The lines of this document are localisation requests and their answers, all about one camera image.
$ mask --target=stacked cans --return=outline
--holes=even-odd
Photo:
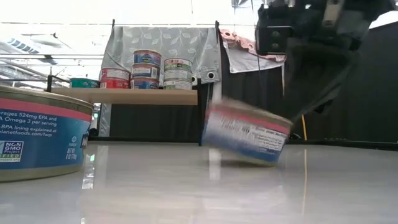
[[[130,72],[117,68],[101,70],[100,88],[129,88]]]
[[[166,90],[192,89],[192,62],[182,58],[164,61],[164,82]]]
[[[131,88],[158,89],[161,61],[162,55],[153,50],[135,51],[130,82]]]

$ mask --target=yellow pole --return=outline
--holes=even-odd
[[[303,122],[304,140],[307,140],[307,129],[305,127],[305,119],[304,119],[304,115],[303,114],[301,114],[301,120]]]

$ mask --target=red stripe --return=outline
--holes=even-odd
[[[91,122],[91,115],[56,106],[0,98],[0,109],[49,114]]]
[[[215,112],[215,113],[220,113],[223,116],[229,117],[229,118],[234,118],[234,119],[238,119],[240,121],[246,121],[248,123],[254,124],[254,125],[258,125],[258,126],[262,126],[263,128],[267,128],[267,129],[271,129],[274,131],[278,131],[284,134],[288,134],[289,133],[289,128],[285,128],[282,127],[278,124],[272,124],[270,122],[264,121],[262,119],[257,119],[257,118],[252,118],[250,116],[245,116],[242,115],[240,113],[235,113],[235,112],[230,112],[228,110],[221,110],[218,108],[212,108],[210,110],[210,113]]]

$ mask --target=can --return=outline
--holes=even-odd
[[[125,80],[130,81],[130,72],[126,70],[121,70],[118,68],[102,68],[100,80]]]
[[[206,115],[203,142],[246,162],[275,166],[293,123],[245,103],[223,99]]]
[[[159,89],[159,80],[154,78],[132,78],[131,88],[135,90],[156,90]]]
[[[70,88],[99,88],[100,81],[89,78],[71,78]]]
[[[165,89],[192,89],[192,62],[183,58],[170,58],[164,61]]]
[[[0,181],[79,171],[92,114],[78,99],[0,86]]]
[[[149,63],[136,63],[132,65],[131,78],[146,77],[159,80],[160,67]]]
[[[127,80],[120,79],[104,79],[101,80],[100,88],[130,88]]]
[[[160,67],[162,55],[153,50],[136,50],[133,53],[134,63],[149,63]]]

